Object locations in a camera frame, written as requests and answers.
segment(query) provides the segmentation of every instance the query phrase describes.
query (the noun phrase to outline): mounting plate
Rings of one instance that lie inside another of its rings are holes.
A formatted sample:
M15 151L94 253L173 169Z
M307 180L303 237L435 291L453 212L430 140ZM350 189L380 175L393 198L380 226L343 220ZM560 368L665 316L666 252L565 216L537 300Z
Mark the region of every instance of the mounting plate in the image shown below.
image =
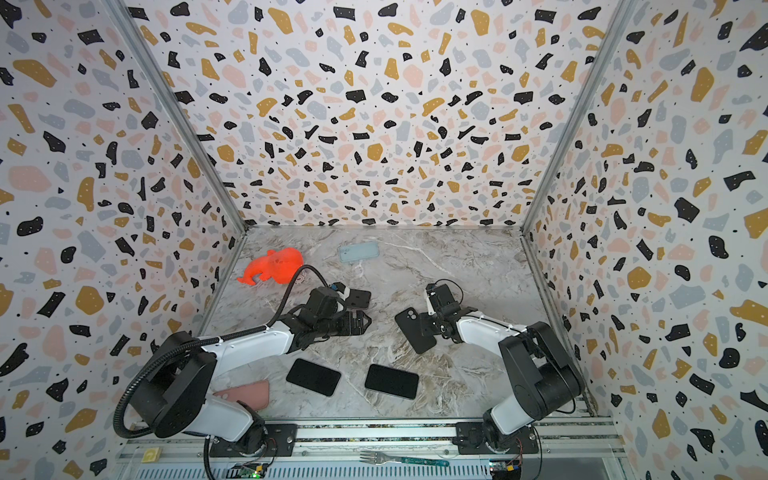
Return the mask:
M290 457L293 454L293 446L296 443L295 423L267 423L266 424L266 452L261 458ZM240 460L252 459L245 457L232 449L232 442L219 439L218 443L210 444L211 458L238 458Z
M531 440L531 434L533 433L533 430L531 430L529 427L525 426L521 429L519 429L514 435L513 438L517 438L520 440L520 443L523 445L523 453L531 454L531 453L538 453L538 443L536 442L536 438L534 436L534 439ZM456 436L457 437L472 437L474 435L480 435L480 438L482 438L482 422L458 422L456 423ZM494 452L491 450L485 442L482 442L480 446L478 447L471 447L471 446L458 446L458 453L460 455L497 455L498 452ZM517 442L515 443L515 447L513 447L508 454L509 455L517 455L519 453Z

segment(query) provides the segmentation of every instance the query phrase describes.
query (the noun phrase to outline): orange toy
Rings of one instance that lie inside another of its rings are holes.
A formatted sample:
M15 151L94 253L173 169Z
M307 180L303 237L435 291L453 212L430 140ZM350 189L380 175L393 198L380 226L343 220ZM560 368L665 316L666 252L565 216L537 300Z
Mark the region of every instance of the orange toy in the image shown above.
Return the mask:
M255 275L259 275L262 282L274 278L276 282L285 285L293 278L293 274L304 264L301 252L295 248L283 248L279 252L269 250L265 257L259 257L248 264L243 277L237 279L246 285L256 285L253 281Z

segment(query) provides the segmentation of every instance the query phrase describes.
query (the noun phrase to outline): terrazzo wallpaper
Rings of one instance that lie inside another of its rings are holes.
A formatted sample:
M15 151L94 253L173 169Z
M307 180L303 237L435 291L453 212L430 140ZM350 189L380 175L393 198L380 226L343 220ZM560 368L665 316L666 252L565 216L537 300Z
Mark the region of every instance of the terrazzo wallpaper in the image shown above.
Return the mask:
M638 2L530 232L638 478L768 478L766 22Z
M0 0L0 478L105 478L237 242L101 3Z
M248 224L513 225L608 0L128 0Z

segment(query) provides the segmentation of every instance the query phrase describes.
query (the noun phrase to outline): smartphone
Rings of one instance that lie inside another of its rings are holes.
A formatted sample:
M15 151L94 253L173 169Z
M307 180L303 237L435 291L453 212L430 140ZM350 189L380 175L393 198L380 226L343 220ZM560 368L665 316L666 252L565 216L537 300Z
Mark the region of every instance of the smartphone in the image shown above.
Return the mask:
M328 367L296 359L288 372L286 381L320 395L332 396L339 384L341 373Z
M368 367L366 388L377 392L413 400L419 387L419 376L405 370L392 369L388 366L376 365Z

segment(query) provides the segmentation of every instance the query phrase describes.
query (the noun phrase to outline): metal fork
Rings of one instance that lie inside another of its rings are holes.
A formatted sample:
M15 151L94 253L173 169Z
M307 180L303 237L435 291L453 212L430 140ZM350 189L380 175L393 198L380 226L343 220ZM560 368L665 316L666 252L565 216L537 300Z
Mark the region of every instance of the metal fork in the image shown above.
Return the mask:
M381 452L360 452L360 461L370 463L371 465L381 465L382 463L409 463L411 465L433 465L435 467L447 467L447 460L430 460L428 458L396 457Z

